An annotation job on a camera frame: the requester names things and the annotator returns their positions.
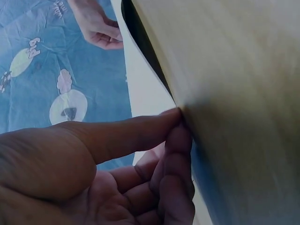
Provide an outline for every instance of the blue tablecloth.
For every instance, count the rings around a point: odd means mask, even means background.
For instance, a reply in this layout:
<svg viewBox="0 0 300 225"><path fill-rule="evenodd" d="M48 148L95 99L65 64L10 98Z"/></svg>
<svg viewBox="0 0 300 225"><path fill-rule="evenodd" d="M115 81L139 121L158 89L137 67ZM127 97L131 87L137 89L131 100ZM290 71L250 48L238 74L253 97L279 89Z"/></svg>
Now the blue tablecloth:
<svg viewBox="0 0 300 225"><path fill-rule="evenodd" d="M110 0L99 3L115 19ZM1 0L0 10L0 133L131 117L124 52L88 44L66 0Z"/></svg>

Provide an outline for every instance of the fingernail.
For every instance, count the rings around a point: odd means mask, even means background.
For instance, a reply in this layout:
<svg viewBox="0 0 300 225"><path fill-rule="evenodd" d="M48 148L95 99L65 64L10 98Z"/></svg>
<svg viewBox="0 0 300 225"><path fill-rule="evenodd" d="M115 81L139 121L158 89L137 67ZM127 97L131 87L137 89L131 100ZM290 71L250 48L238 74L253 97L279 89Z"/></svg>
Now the fingernail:
<svg viewBox="0 0 300 225"><path fill-rule="evenodd" d="M167 111L162 112L160 115L168 115L168 114L178 113L178 111L180 111L179 108L173 108L173 109L169 109Z"/></svg>
<svg viewBox="0 0 300 225"><path fill-rule="evenodd" d="M123 41L123 37L122 37L122 35L121 35L121 34L119 34L119 35L117 36L117 39L118 39L119 41Z"/></svg>

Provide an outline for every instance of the white surface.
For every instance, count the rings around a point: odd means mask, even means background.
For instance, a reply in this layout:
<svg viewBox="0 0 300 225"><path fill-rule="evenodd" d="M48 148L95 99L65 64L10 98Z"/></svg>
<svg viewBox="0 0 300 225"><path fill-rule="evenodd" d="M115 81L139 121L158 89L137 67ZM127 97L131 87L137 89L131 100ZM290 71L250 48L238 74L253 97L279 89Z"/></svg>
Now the white surface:
<svg viewBox="0 0 300 225"><path fill-rule="evenodd" d="M127 82L132 116L157 115L172 109L175 103L136 47L121 11L121 0L111 0L123 36ZM134 164L143 153L135 154Z"/></svg>

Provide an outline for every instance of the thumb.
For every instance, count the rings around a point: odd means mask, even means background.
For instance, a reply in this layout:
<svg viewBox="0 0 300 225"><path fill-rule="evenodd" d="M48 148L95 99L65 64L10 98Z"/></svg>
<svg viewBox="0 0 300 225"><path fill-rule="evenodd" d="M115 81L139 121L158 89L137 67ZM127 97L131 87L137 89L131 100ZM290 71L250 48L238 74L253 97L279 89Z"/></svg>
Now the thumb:
<svg viewBox="0 0 300 225"><path fill-rule="evenodd" d="M165 141L180 123L178 108L159 116L143 116L115 123L62 123L89 150L96 164L120 158L136 151L145 151Z"/></svg>
<svg viewBox="0 0 300 225"><path fill-rule="evenodd" d="M112 21L109 24L104 24L101 31L99 31L99 32L103 33L113 39L116 39L118 41L123 41L119 27L113 25L115 23L116 23L115 21Z"/></svg>

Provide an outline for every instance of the hand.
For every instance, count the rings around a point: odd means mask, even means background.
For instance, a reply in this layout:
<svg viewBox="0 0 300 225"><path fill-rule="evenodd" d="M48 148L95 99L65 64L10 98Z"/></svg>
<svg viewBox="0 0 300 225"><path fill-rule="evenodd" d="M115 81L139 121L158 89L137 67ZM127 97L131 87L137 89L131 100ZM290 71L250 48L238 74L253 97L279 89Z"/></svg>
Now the hand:
<svg viewBox="0 0 300 225"><path fill-rule="evenodd" d="M103 49L123 48L116 21L110 20L96 0L69 0L84 38Z"/></svg>
<svg viewBox="0 0 300 225"><path fill-rule="evenodd" d="M191 225L190 149L178 109L116 123L66 122L3 134L0 221ZM96 164L138 150L149 151L136 166L96 171Z"/></svg>

